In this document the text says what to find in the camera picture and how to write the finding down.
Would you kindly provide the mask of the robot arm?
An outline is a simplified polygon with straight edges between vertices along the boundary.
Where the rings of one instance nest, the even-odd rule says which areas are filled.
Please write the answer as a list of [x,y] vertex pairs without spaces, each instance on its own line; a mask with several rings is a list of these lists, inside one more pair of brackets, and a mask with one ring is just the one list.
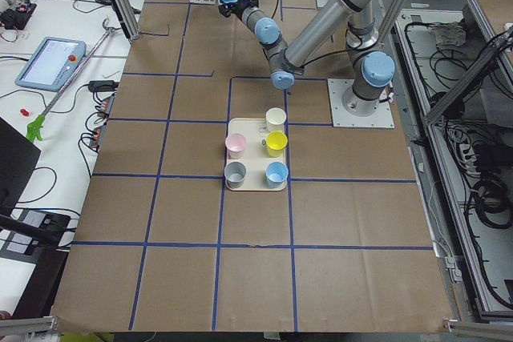
[[288,44],[273,18],[259,8],[259,0],[218,0],[219,12],[226,18],[234,14],[254,33],[269,62],[272,84],[280,90],[290,88],[295,76],[304,74],[306,59],[332,36],[344,22],[358,39],[349,49],[364,50],[376,41],[374,22],[357,26],[359,15],[369,9],[371,0],[328,0],[306,28]]

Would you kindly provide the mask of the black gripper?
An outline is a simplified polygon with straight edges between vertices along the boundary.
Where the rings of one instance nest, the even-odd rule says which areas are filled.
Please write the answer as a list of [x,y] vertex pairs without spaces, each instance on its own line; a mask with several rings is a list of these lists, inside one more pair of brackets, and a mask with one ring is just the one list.
[[256,6],[259,6],[259,0],[238,0],[237,3],[233,4],[219,4],[218,11],[226,18],[232,14],[240,18],[246,9]]

